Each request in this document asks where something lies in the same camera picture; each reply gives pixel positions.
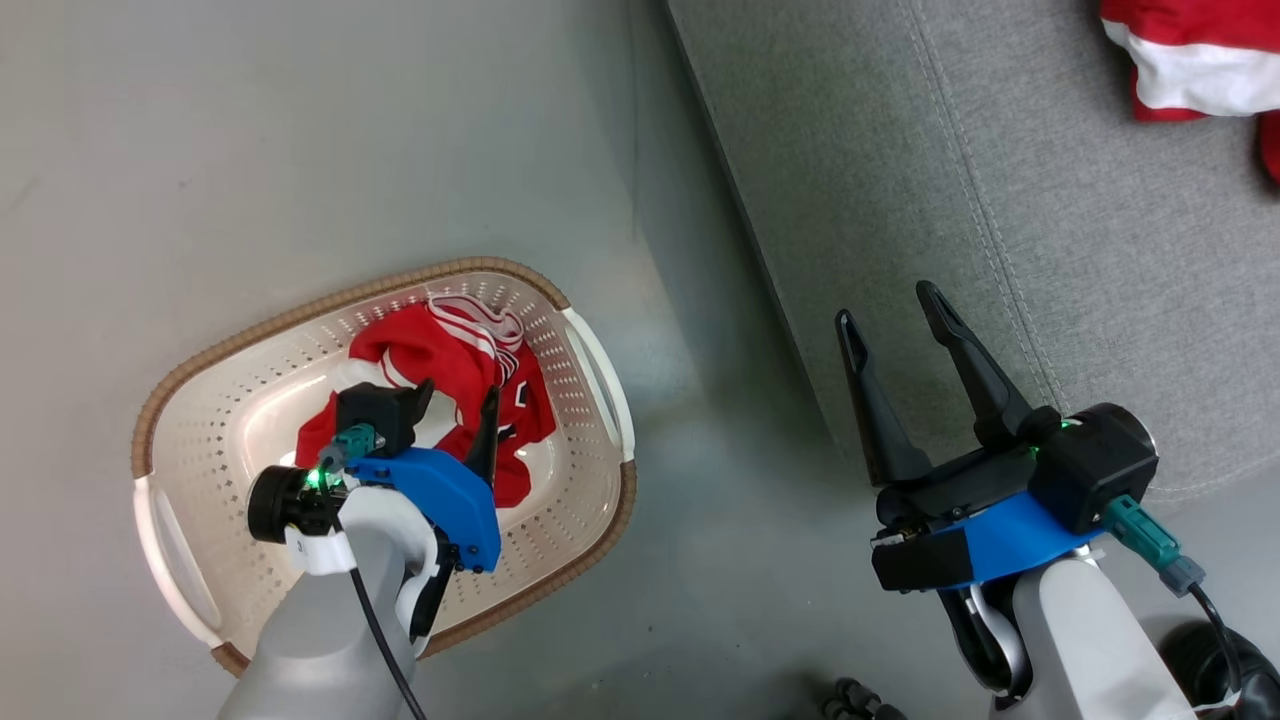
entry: teal connector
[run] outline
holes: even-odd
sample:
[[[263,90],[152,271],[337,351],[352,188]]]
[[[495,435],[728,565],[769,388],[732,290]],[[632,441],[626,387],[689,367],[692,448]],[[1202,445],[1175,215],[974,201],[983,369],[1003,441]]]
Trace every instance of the teal connector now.
[[[1183,555],[1183,544],[1178,538],[1169,534],[1169,530],[1128,495],[1121,495],[1107,503],[1102,527],[1157,571],[1164,571]]]
[[[320,468],[340,470],[352,460],[358,460],[387,445],[372,425],[361,423],[333,436],[333,442],[320,451]]]
[[[356,460],[378,450],[380,439],[374,432],[374,427],[365,423],[352,425],[333,437],[333,442],[340,445],[346,451],[347,460]]]

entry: plastic laundry basket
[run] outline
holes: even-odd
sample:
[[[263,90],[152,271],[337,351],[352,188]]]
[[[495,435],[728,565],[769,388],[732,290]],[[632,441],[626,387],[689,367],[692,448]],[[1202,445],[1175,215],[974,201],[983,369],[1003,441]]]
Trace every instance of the plastic laundry basket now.
[[[133,433],[133,509],[169,606],[239,676],[262,623],[298,573],[244,523],[250,484],[287,460],[329,395],[325,375],[364,327],[435,293],[509,307],[525,324],[556,413],[526,448],[532,492],[498,511],[493,574],[453,577],[428,653],[462,642],[576,578],[608,552],[635,501],[635,434],[604,348],[538,273],[471,258],[371,282],[255,325],[183,363],[151,393]]]

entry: brown basket rim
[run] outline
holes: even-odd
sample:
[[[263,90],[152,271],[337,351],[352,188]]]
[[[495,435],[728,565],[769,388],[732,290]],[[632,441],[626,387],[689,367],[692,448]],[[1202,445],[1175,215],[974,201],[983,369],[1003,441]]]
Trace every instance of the brown basket rim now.
[[[165,378],[160,380],[160,384],[151,391],[147,401],[142,405],[142,410],[138,413],[138,421],[133,428],[133,446],[131,454],[133,477],[141,478],[150,475],[154,470],[154,465],[151,462],[151,450],[160,414],[173,398],[174,393],[178,392],[178,388],[198,373],[253,343],[302,323],[310,322],[320,315],[339,310],[355,302],[385,295],[388,292],[396,292],[424,282],[460,273],[495,273],[508,275],[525,282],[540,292],[557,310],[567,310],[570,307],[568,299],[564,297],[564,293],[541,274],[521,265],[520,263],[513,263],[503,258],[488,256],[462,258],[449,263],[428,265],[426,268],[421,268],[419,270],[385,277],[356,286],[351,290],[328,295],[302,305],[301,307],[275,315],[269,320],[264,320],[248,328],[247,331],[237,333],[218,345],[193,355],[186,363],[178,365],[168,375],[165,375]],[[620,491],[617,509],[614,510],[613,518],[609,520],[609,527],[605,528],[604,534],[600,536],[600,538],[595,541],[595,543],[586,552],[579,555],[568,565],[561,568],[556,573],[552,573],[497,606],[490,607],[489,610],[485,610],[470,620],[460,623],[438,635],[434,635],[422,657],[453,647],[462,641],[472,638],[511,618],[512,615],[527,609],[557,589],[564,587],[567,583],[599,562],[605,553],[613,550],[613,546],[616,546],[618,539],[622,538],[622,532],[631,520],[631,510],[635,505],[635,461],[623,462],[621,473],[622,487]],[[215,647],[211,652],[214,660],[216,660],[219,665],[237,678],[244,673],[244,669],[250,664],[250,659],[229,642]]]

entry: red cloth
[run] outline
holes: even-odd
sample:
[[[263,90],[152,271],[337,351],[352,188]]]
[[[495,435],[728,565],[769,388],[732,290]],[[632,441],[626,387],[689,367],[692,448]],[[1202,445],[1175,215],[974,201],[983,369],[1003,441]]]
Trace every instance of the red cloth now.
[[[348,360],[332,373],[335,389],[367,380],[383,387],[416,387],[428,378],[458,406],[454,427],[436,447],[462,460],[480,421],[480,405],[502,386],[494,502],[513,507],[530,491],[529,468],[516,450],[556,429],[538,357],[524,325],[508,310],[494,313],[468,296],[438,296],[370,324],[356,336]],[[298,430],[297,464],[310,466],[333,439],[338,396]]]
[[[1107,36],[1134,60],[1134,117],[1258,115],[1280,182],[1280,1],[1102,0]]]

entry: floor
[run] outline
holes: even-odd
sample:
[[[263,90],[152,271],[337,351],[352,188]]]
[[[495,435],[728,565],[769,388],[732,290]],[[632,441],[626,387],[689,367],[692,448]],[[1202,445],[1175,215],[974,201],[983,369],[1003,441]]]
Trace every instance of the floor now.
[[[257,320],[470,254],[534,266],[596,328],[640,497],[595,569],[419,666],[431,717],[791,717],[837,674],[915,720],[984,712],[937,602],[876,584],[872,495],[819,421],[657,3],[5,15],[8,717],[216,714],[232,680],[137,544],[142,400]]]

